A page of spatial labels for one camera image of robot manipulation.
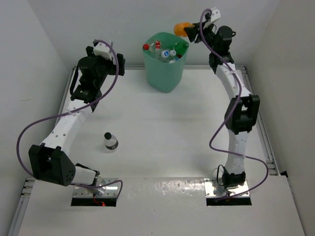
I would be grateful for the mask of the orange juice bottle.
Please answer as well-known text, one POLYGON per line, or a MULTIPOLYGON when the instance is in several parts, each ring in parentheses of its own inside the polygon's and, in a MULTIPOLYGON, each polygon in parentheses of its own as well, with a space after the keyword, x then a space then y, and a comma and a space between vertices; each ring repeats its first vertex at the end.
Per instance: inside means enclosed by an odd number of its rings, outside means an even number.
POLYGON ((191 27, 194 27, 194 25, 189 22, 177 23, 173 28, 173 32, 176 36, 187 37, 188 35, 185 32, 185 28, 191 28, 191 27))

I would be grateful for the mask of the green plastic bottle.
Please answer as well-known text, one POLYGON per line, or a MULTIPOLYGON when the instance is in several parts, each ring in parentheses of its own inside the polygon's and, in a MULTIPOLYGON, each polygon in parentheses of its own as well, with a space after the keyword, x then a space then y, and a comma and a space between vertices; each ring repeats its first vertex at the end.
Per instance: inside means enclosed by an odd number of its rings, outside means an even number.
POLYGON ((183 56, 189 47, 189 43, 186 41, 180 41, 172 45, 172 48, 176 51, 176 55, 183 56))

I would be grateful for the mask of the clear bottle blue-orange label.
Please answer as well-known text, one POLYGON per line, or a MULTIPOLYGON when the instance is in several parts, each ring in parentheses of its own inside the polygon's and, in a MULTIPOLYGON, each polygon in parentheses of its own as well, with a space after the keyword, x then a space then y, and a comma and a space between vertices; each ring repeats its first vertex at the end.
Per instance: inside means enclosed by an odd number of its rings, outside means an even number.
POLYGON ((175 50, 170 50, 170 51, 169 51, 169 55, 170 55, 171 57, 175 57, 175 56, 177 55, 177 52, 176 52, 175 50))

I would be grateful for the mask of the clear bottle blue label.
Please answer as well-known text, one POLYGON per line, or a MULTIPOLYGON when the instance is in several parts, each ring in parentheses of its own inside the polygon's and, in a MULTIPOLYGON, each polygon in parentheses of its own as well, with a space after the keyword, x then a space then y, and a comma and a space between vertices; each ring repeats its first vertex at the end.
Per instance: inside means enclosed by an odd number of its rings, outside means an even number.
POLYGON ((168 63, 175 63, 179 60, 180 58, 179 57, 174 57, 172 58, 168 63))

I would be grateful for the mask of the clear bottle blue-white cap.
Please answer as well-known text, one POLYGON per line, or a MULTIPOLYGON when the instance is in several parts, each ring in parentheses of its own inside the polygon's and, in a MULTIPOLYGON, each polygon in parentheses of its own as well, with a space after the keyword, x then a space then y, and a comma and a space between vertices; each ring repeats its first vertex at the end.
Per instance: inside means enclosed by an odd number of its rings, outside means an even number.
POLYGON ((170 52, 168 50, 157 50, 156 59, 165 63, 170 60, 170 52))

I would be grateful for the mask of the clear bottle red label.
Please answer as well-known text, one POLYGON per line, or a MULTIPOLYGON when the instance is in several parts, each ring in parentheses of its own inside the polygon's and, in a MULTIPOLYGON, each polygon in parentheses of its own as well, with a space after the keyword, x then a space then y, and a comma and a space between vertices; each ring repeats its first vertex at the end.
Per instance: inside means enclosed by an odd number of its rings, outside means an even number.
POLYGON ((161 44, 160 41, 155 40, 153 42, 145 43, 142 48, 144 51, 156 53, 160 51, 161 44))

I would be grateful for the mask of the clear bottle black cap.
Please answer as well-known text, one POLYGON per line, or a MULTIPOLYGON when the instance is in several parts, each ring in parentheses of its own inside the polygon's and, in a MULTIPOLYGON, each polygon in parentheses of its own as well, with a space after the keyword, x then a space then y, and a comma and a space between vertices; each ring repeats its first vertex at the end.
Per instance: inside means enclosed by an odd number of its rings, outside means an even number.
POLYGON ((112 133, 106 132, 104 134, 104 138, 105 138, 105 146, 107 149, 115 150, 118 147, 119 142, 118 142, 116 136, 113 135, 112 133))

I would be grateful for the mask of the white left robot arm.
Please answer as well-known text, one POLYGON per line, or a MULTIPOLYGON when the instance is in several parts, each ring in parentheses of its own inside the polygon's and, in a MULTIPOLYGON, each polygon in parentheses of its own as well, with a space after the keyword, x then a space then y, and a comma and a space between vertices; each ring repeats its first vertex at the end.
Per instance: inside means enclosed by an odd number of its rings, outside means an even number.
POLYGON ((114 62, 109 48, 102 43, 88 46, 86 52, 87 56, 78 61, 74 71, 65 115, 41 144, 29 149, 33 177, 37 180, 62 186, 96 187, 99 171, 74 164, 69 151, 82 124, 95 111, 106 77, 124 75, 126 60, 122 54, 117 54, 118 61, 114 62))

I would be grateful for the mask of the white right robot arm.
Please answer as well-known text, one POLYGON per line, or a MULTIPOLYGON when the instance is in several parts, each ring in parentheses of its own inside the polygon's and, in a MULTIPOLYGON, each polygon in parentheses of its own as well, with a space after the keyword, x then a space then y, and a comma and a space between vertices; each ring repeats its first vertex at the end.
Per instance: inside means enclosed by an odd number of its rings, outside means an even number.
POLYGON ((237 75, 234 60, 229 51, 235 32, 228 26, 212 31, 213 25, 192 24, 184 27, 190 42, 206 42, 210 47, 209 66, 222 82, 230 103, 224 115, 223 125, 229 132, 228 158, 223 167, 221 185, 236 188, 246 180, 244 159, 249 133, 256 124, 260 98, 245 88, 237 75))

